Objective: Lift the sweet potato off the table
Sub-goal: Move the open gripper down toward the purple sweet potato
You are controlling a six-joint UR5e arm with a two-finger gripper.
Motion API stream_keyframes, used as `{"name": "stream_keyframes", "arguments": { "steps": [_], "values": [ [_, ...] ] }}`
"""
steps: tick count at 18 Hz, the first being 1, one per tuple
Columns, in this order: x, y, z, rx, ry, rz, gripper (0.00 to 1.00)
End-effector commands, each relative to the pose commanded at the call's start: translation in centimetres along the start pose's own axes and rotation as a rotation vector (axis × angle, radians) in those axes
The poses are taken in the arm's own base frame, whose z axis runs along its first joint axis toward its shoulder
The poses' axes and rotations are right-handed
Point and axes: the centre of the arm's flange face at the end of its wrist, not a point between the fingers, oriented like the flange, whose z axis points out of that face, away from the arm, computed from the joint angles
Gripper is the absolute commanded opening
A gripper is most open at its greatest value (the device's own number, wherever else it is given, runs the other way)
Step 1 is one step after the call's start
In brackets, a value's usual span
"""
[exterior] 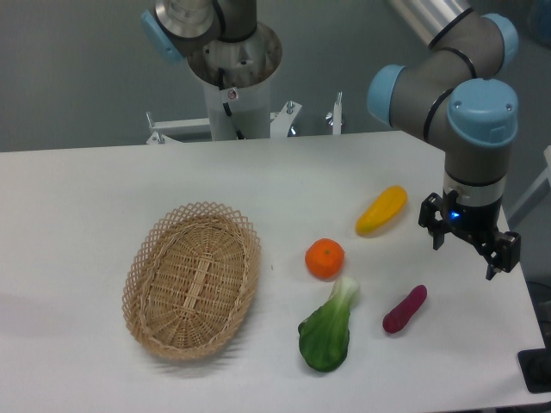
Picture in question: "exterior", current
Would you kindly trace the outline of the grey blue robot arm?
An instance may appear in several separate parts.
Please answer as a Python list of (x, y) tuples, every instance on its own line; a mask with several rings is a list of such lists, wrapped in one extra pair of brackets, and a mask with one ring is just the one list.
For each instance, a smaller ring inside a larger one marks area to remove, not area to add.
[[(496, 79), (515, 56), (517, 31), (501, 15), (479, 15), (467, 1), (395, 1), (393, 8), (431, 50), (421, 65), (389, 65), (368, 87), (368, 111), (380, 122), (445, 155), (443, 191), (420, 207), (418, 222), (439, 247), (447, 234), (486, 260), (488, 278), (510, 272), (521, 238), (498, 229), (518, 100)], [(253, 1), (158, 1), (141, 16), (167, 60), (186, 59), (201, 81), (215, 140), (284, 138), (295, 102), (269, 108), (269, 83), (282, 60), (276, 34)]]

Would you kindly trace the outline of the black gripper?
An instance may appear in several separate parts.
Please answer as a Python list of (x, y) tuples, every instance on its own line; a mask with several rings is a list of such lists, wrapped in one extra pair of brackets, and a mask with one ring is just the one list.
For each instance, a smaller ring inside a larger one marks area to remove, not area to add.
[(431, 193), (421, 203), (418, 224), (432, 237), (432, 248), (439, 250), (445, 235), (476, 245), (477, 252), (486, 260), (486, 279), (492, 280), (500, 272), (510, 273), (520, 261), (521, 235), (514, 231), (501, 232), (497, 221), (501, 199), (484, 206), (467, 206), (459, 202), (452, 190), (443, 198)]

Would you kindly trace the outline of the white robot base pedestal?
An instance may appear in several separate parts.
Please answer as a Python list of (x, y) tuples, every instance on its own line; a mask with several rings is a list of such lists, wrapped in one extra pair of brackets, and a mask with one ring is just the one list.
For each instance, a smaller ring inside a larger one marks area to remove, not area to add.
[(259, 22), (246, 40), (213, 40), (188, 57), (200, 82), (207, 115), (225, 110), (228, 116), (262, 108), (271, 112), (271, 84), (282, 62), (282, 44), (276, 33)]

